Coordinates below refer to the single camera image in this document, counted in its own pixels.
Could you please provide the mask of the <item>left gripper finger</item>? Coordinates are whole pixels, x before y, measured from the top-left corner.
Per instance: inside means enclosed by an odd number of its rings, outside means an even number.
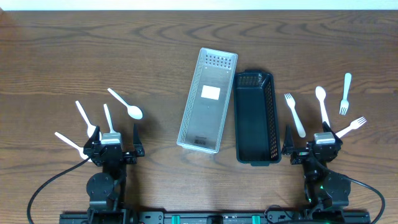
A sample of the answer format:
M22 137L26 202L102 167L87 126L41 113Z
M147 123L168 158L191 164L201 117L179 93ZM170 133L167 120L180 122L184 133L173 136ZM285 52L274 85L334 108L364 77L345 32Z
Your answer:
M91 149L94 147L95 144L100 142L100 127L96 126L93 134L90 136L90 138L87 140L85 145L83 146L84 149Z
M133 145L134 146L142 145L136 123L133 124Z

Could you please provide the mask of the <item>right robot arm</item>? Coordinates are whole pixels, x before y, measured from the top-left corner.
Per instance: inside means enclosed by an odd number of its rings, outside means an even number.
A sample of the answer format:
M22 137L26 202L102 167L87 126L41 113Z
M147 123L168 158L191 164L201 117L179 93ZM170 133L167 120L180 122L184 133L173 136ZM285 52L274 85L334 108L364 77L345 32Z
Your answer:
M303 167L305 196L311 205L321 205L324 210L343 208L349 205L351 184L327 170L327 164L337 157L343 141L328 124L322 126L323 132L314 134L305 147L295 147L291 128L287 125L282 153L290 156L292 165Z

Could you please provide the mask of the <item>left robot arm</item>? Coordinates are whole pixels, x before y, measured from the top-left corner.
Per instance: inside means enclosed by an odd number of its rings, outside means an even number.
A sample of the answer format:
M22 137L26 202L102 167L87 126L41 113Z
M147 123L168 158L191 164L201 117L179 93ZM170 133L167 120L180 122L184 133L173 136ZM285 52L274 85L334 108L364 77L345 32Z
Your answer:
M101 138L100 128L95 127L93 135L83 146L84 155L96 166L103 168L101 172L93 175L86 185L87 194L90 196L90 209L119 209L124 200L126 166L136 164L138 157L145 156L136 125L133 126L133 146L132 151L125 151L120 133L105 133Z

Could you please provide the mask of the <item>white plastic fork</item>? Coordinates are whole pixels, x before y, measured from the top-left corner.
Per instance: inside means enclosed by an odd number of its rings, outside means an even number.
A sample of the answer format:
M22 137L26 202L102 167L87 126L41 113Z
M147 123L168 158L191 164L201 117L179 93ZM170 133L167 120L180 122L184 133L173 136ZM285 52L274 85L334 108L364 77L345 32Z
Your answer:
M301 122L301 120L300 120L300 118L299 118L299 116L298 116L298 114L297 114L297 112L295 110L295 100L294 100L293 96L290 93L285 93L284 97L285 97L285 100L287 102L287 105L289 106L289 108L290 108L290 110L292 112L292 116L293 116L293 119L294 119L295 126L297 128L298 135L301 138L304 138L306 136L306 132L305 132L303 124L302 124L302 122Z
M348 132L360 128L364 123L366 123L366 118L364 116L352 121L348 127L345 129L342 129L341 131L338 131L336 133L336 136L339 138L342 138L345 134Z
M343 97L340 102L340 110L339 110L339 114L343 115L343 116L347 114L347 111L349 108L348 93L349 93L349 88L351 85L351 79L352 79L352 74L345 73L345 81L344 81L344 86L343 86Z

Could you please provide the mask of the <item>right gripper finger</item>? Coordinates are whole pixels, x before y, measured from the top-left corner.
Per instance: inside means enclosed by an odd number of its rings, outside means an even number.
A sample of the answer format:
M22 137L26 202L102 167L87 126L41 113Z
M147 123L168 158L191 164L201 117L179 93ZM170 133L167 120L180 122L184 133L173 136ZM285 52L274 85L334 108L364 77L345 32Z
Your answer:
M335 139L337 144L342 144L343 141L336 135L336 133L330 128L326 121L322 122L323 132L324 133L331 133Z
M292 136L292 130L289 125L286 126L285 129L285 138L284 138L284 144L283 148L291 148L294 147L294 140Z

